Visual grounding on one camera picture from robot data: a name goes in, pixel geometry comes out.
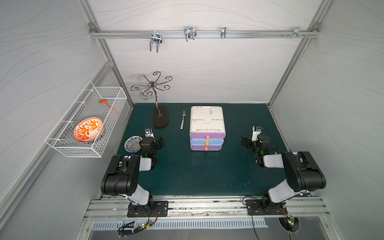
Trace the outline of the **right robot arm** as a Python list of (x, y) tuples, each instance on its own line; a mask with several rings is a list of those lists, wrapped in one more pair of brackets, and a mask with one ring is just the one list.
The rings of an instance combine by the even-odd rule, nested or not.
[(310, 152), (273, 154), (268, 136), (260, 132), (253, 132), (251, 137), (242, 136), (242, 145), (253, 150), (255, 162), (261, 168), (284, 170), (285, 179), (263, 195), (263, 207), (275, 207), (297, 195), (326, 187), (326, 177)]

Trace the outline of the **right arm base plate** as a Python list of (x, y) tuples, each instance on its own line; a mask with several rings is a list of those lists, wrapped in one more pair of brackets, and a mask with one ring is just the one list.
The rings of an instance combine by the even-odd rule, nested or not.
[(286, 216), (288, 214), (284, 204), (269, 203), (252, 198), (243, 200), (243, 203), (249, 216)]

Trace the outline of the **blue drawer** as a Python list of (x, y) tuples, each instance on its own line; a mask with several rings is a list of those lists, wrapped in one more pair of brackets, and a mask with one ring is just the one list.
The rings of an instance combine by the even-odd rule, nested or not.
[(222, 146), (224, 144), (223, 139), (190, 139), (192, 146)]

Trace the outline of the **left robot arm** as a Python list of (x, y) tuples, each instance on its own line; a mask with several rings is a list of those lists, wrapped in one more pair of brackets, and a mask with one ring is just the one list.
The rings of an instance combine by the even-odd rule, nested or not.
[(153, 208), (153, 196), (139, 185), (139, 173), (151, 171), (158, 163), (156, 153), (165, 146), (163, 137), (140, 141), (143, 152), (130, 156), (114, 155), (101, 182), (104, 195), (120, 196), (134, 206)]

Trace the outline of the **white drawer cabinet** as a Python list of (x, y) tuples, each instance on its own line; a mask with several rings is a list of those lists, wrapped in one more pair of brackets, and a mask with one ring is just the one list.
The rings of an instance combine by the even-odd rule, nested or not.
[(220, 106), (192, 106), (190, 115), (190, 134), (225, 134), (223, 108)]

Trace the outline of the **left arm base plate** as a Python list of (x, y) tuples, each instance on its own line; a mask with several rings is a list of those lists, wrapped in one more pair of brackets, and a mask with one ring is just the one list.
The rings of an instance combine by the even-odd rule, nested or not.
[(149, 202), (145, 206), (129, 204), (128, 218), (167, 217), (168, 201)]

